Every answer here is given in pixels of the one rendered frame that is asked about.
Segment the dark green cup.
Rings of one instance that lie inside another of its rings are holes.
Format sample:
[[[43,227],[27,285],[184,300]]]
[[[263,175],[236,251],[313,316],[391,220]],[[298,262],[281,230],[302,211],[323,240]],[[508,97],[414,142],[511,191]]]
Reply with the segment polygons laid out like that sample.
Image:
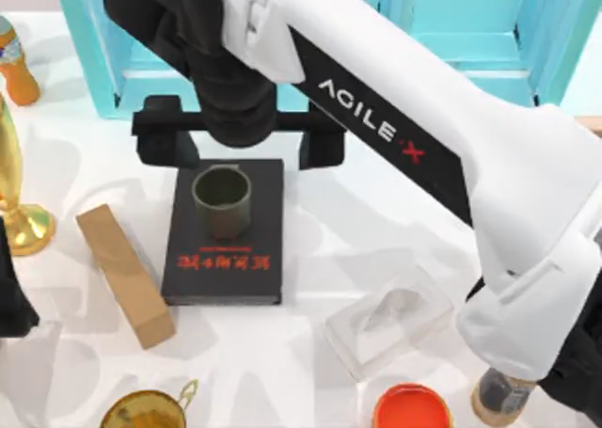
[[[252,184],[235,164],[211,165],[193,180],[198,219],[215,239],[233,240],[250,226]]]

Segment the wooden block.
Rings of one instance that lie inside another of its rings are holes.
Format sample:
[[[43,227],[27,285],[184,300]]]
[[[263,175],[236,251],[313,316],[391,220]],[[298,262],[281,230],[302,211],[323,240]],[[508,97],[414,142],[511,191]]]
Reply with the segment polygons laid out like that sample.
[[[110,207],[79,214],[76,222],[140,346],[172,338],[171,311]]]

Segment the black book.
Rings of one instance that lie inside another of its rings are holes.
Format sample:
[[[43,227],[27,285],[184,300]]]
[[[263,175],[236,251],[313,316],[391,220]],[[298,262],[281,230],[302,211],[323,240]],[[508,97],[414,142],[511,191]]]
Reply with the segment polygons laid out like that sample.
[[[250,178],[250,227],[234,240],[212,238],[192,196],[196,176],[225,160],[202,160],[178,172],[161,293],[172,306],[277,305],[281,302],[284,164],[280,159],[238,163]]]

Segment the tall gold trophy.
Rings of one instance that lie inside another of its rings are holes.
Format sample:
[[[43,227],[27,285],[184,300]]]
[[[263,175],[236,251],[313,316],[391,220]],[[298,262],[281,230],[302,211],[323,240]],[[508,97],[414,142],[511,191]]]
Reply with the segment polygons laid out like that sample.
[[[55,234],[55,218],[38,204],[22,204],[22,153],[9,108],[0,95],[0,216],[13,256],[41,252]]]

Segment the orange bottle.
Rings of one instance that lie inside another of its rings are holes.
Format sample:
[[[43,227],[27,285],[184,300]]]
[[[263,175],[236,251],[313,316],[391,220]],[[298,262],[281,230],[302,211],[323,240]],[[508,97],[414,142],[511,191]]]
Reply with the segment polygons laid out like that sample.
[[[15,104],[28,106],[39,99],[40,87],[27,67],[19,36],[3,15],[0,15],[0,74]]]

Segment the clear square box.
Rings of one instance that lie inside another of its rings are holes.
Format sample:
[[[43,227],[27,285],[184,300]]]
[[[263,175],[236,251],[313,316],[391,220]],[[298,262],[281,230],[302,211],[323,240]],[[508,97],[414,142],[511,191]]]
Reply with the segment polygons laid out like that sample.
[[[361,382],[446,327],[453,304],[433,276],[410,263],[378,291],[325,321],[325,337],[348,372]]]

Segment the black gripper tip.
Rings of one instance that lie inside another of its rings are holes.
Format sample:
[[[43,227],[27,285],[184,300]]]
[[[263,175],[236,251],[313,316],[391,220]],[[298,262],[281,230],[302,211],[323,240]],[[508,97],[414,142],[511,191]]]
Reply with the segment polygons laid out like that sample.
[[[0,217],[0,339],[24,338],[39,323],[40,317],[17,278]]]

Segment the salmon-coloured box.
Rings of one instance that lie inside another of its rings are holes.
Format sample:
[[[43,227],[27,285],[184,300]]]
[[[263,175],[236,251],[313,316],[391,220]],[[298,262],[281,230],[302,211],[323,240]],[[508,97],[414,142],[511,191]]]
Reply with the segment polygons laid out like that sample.
[[[578,116],[576,120],[595,135],[602,138],[602,116]]]

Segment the brown bottle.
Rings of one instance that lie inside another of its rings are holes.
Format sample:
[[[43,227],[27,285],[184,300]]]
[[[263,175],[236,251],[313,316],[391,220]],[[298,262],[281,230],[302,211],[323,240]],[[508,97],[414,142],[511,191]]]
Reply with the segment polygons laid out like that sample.
[[[489,368],[471,394],[474,414],[486,425],[502,428],[511,425],[522,413],[536,382],[507,376]]]

